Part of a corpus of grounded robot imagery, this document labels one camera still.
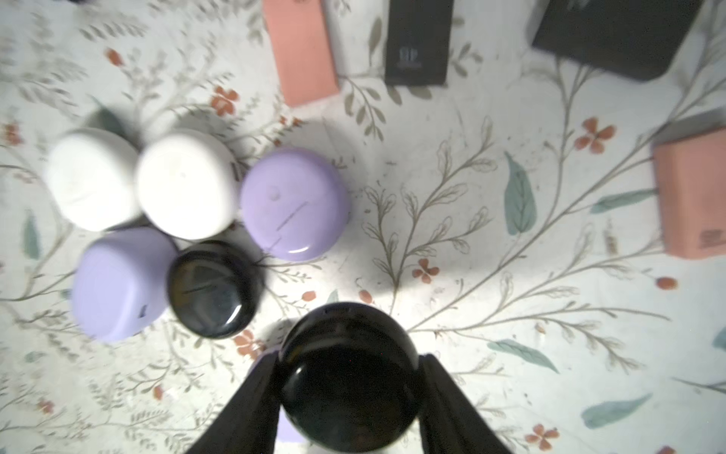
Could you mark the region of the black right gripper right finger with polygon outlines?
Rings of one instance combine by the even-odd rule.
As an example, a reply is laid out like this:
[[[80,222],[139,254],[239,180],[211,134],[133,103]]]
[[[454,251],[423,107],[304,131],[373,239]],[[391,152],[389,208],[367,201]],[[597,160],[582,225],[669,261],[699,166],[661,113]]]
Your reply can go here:
[[[425,453],[510,454],[436,357],[419,358],[423,403],[419,414]]]

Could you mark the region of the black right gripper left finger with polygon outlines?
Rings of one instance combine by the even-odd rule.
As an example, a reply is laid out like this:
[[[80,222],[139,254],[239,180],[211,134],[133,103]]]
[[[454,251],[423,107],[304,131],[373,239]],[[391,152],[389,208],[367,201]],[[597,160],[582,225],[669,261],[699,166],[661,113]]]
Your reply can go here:
[[[280,412],[277,364],[275,352],[257,359],[230,402],[187,453],[274,452]]]

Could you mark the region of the black earphone case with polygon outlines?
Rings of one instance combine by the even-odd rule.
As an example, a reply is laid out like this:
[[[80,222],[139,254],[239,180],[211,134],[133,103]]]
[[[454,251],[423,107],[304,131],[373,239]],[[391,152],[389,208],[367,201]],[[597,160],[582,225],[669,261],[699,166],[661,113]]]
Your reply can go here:
[[[166,278],[168,301],[192,333],[220,340],[236,336],[253,320],[265,275],[249,255],[229,242],[208,240],[175,257]]]
[[[359,303],[302,317],[279,352],[280,401],[310,442],[341,453],[394,444],[422,401],[419,355],[404,328]]]

